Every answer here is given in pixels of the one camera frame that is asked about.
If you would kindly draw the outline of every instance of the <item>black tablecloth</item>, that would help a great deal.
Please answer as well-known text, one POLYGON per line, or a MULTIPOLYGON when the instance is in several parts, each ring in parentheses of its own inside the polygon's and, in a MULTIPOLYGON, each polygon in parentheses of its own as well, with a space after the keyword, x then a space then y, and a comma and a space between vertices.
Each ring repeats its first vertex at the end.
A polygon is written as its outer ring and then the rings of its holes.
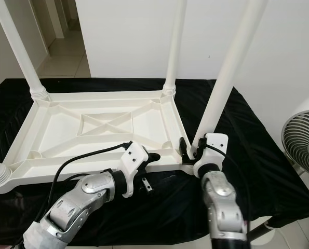
MULTIPOLYGON (((41 81, 51 93, 159 90, 164 83, 163 79, 105 78, 41 81)), ((175 103, 190 141, 213 85, 214 80, 177 80, 175 103)), ((24 79, 6 79, 0 85, 0 162, 32 103, 24 79)), ((230 95, 216 132, 229 136, 227 153, 245 172, 251 190, 253 219, 272 215, 269 225, 281 227, 309 217, 308 189, 236 89, 230 95)), ((246 192, 238 170, 224 160, 223 171, 236 188, 238 205, 246 217, 246 192)), ((105 204, 90 216, 71 245, 175 244, 208 233, 199 179, 183 172, 151 173, 147 179, 155 189, 152 196, 137 186, 132 198, 105 204)), ((61 187, 55 198, 74 184, 61 187)), ((0 244, 12 244, 22 235, 49 188, 50 184, 25 185, 0 195, 0 244)))

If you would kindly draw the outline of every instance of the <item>white fan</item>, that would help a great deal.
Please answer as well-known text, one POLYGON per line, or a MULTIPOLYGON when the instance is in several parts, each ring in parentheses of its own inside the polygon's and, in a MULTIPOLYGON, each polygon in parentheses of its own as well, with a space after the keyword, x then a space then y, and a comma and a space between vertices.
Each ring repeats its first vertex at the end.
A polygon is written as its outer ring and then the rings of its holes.
POLYGON ((281 135, 287 156, 309 173, 309 99, 294 111, 281 135))

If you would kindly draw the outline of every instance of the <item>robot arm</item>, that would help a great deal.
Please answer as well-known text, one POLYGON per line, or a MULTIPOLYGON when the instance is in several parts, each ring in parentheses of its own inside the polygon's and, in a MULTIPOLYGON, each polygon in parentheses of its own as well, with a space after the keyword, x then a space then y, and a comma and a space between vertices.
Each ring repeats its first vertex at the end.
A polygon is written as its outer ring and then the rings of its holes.
POLYGON ((58 199, 39 223, 33 222, 23 235, 24 247, 65 248, 92 212, 115 196, 131 197, 135 175, 159 159, 160 155, 148 153, 133 142, 123 154, 117 171, 85 176, 74 189, 58 199))
POLYGON ((201 179, 212 248, 249 248, 247 227, 235 201, 235 189, 221 172, 224 156, 206 147, 226 153, 227 143, 227 135, 207 133, 199 142, 194 174, 201 179))

